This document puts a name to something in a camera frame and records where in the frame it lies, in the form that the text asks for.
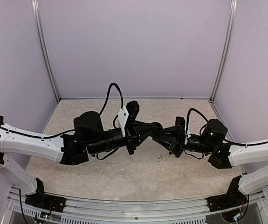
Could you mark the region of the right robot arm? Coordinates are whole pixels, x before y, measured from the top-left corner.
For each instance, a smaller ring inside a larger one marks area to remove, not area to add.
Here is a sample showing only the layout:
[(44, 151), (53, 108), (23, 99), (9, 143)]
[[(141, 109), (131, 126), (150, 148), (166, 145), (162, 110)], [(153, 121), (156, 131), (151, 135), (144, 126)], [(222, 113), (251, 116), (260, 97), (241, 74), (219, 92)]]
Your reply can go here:
[[(191, 134), (186, 128), (184, 118), (179, 117), (175, 126), (162, 129), (152, 139), (176, 157), (187, 151), (208, 155), (208, 162), (217, 169), (268, 161), (268, 140), (250, 143), (226, 141), (228, 129), (218, 119), (209, 120), (200, 135)], [(223, 196), (223, 203), (233, 207), (241, 200), (241, 194), (248, 195), (265, 186), (268, 186), (268, 165), (234, 178), (229, 192)]]

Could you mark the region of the aluminium frame post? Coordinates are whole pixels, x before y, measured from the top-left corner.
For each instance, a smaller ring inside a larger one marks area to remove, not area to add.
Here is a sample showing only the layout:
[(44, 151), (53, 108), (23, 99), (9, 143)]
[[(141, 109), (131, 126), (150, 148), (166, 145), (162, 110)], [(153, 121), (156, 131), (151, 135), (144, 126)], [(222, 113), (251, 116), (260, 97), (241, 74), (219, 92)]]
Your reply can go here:
[(228, 23), (227, 23), (227, 29), (226, 29), (226, 35), (225, 35), (225, 41), (223, 45), (223, 50), (220, 58), (220, 63), (219, 67), (217, 70), (217, 76), (213, 85), (213, 90), (210, 96), (210, 102), (214, 104), (221, 80), (223, 77), (224, 69), (226, 66), (226, 61), (227, 57), (230, 51), (230, 45), (231, 45), (231, 40), (234, 32), (234, 24), (235, 24), (235, 18), (236, 18), (236, 12), (237, 12), (237, 5), (238, 5), (238, 0), (231, 0), (231, 5), (230, 5), (230, 11), (229, 11), (229, 18), (228, 18)]
[(35, 28), (36, 28), (36, 32), (38, 36), (38, 42), (39, 42), (39, 46), (41, 49), (41, 55), (43, 58), (43, 63), (47, 72), (47, 77), (51, 86), (53, 96), (55, 98), (56, 103), (58, 104), (61, 100), (61, 97), (60, 97), (58, 87), (55, 81), (55, 77), (52, 71), (52, 67), (51, 67), (51, 63), (50, 63), (50, 59), (48, 55), (48, 50), (47, 50), (47, 45), (46, 45), (46, 41), (44, 38), (39, 1), (31, 0), (31, 5), (32, 5), (32, 11), (34, 15)]

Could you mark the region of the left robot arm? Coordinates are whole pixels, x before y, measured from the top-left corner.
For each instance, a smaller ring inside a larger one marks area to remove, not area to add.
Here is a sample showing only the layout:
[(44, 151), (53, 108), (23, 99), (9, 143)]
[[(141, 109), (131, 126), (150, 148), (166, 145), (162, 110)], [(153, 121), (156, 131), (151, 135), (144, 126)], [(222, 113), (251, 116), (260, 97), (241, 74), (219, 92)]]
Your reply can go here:
[(44, 158), (62, 165), (79, 165), (89, 156), (126, 147), (130, 155), (149, 136), (159, 133), (160, 123), (136, 120), (128, 112), (121, 114), (120, 128), (105, 131), (99, 113), (89, 111), (74, 119), (73, 134), (67, 131), (53, 136), (26, 132), (3, 122), (0, 116), (0, 173), (5, 175), (39, 207), (50, 203), (42, 181), (34, 178), (9, 153)]

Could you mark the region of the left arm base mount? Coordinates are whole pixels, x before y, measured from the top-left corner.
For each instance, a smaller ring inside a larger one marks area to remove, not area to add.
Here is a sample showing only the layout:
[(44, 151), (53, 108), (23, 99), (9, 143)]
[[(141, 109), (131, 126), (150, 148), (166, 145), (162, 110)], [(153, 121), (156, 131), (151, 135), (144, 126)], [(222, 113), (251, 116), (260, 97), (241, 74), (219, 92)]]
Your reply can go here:
[(62, 213), (66, 203), (66, 198), (48, 194), (43, 196), (33, 194), (26, 196), (25, 203), (36, 208)]

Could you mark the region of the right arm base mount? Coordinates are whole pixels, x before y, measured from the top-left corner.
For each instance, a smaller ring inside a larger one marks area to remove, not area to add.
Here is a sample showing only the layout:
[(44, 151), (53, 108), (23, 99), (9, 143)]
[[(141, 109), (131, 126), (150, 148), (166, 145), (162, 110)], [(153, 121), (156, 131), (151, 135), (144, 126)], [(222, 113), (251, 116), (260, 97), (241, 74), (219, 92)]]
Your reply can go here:
[(246, 195), (238, 194), (223, 194), (207, 198), (210, 212), (226, 210), (232, 207), (240, 206), (242, 203), (247, 203)]

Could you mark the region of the front aluminium rail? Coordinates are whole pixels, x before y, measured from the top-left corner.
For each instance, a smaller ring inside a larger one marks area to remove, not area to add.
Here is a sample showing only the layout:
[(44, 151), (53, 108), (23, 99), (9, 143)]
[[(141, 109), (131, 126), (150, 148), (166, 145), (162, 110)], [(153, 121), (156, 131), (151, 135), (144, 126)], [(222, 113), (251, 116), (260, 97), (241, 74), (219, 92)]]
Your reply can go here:
[(24, 203), (16, 187), (10, 189), (0, 224), (224, 224), (237, 210), (238, 224), (268, 224), (268, 206), (261, 191), (250, 202), (226, 210), (210, 211), (207, 199), (197, 197), (166, 201), (108, 201), (66, 196), (62, 212)]

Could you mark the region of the black earbud charging case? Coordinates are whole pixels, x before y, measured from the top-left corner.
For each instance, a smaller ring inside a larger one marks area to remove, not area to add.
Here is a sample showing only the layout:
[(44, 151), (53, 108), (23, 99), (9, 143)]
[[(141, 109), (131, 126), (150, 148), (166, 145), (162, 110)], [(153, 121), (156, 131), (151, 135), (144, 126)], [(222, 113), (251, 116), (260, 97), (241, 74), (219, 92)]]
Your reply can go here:
[(162, 135), (163, 126), (158, 122), (152, 122), (151, 125), (153, 126), (154, 130), (151, 133), (151, 137), (159, 137)]

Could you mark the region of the right aluminium frame post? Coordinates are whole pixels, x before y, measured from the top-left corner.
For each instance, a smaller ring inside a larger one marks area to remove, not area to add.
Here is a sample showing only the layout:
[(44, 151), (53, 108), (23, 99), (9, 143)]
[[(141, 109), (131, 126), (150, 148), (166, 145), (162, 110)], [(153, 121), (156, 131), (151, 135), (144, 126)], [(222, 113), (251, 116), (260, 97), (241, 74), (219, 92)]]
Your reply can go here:
[(238, 5), (238, 0), (231, 0), (231, 5), (230, 5), (230, 11), (229, 11), (229, 18), (228, 18), (228, 23), (227, 23), (227, 29), (226, 29), (226, 35), (225, 35), (225, 41), (223, 45), (223, 50), (220, 58), (220, 63), (219, 67), (217, 70), (217, 76), (213, 85), (213, 90), (210, 96), (210, 102), (214, 104), (221, 80), (223, 77), (224, 69), (226, 66), (226, 61), (227, 57), (230, 51), (230, 45), (231, 45), (231, 40), (234, 32), (234, 24), (235, 24), (235, 18), (236, 18), (236, 12), (237, 12), (237, 5)]

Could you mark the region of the left aluminium frame post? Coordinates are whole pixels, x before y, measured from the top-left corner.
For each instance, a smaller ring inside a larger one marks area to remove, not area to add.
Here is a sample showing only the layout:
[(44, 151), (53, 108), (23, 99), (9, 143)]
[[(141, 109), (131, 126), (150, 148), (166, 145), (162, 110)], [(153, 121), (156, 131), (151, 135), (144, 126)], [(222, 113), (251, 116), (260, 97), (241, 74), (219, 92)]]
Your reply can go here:
[(53, 96), (55, 98), (56, 103), (58, 104), (61, 100), (61, 97), (60, 97), (58, 87), (55, 81), (55, 77), (52, 71), (52, 67), (51, 67), (51, 63), (50, 63), (50, 59), (48, 55), (48, 50), (47, 50), (47, 45), (46, 45), (46, 41), (44, 38), (39, 1), (31, 0), (31, 5), (32, 5), (32, 11), (34, 15), (35, 28), (36, 28), (36, 32), (38, 36), (38, 42), (39, 42), (39, 46), (41, 49), (41, 55), (43, 58), (43, 63), (47, 72), (47, 77), (51, 86)]

